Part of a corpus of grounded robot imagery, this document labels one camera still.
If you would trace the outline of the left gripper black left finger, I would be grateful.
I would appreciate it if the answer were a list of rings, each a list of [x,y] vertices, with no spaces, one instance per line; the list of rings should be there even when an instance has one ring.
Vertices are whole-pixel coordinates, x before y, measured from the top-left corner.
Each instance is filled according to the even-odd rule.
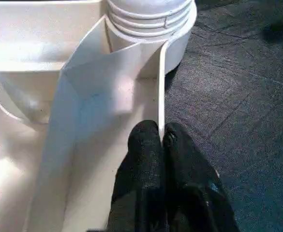
[[[165,157],[153,120],[136,124],[128,152],[115,178],[108,217],[109,232],[167,230]]]

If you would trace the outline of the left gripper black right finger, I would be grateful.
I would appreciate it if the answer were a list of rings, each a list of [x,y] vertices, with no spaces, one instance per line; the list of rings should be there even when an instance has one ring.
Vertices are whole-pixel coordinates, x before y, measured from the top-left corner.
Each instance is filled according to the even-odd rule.
[[[234,211],[210,162],[179,123],[165,126],[168,222],[174,232],[237,232]]]

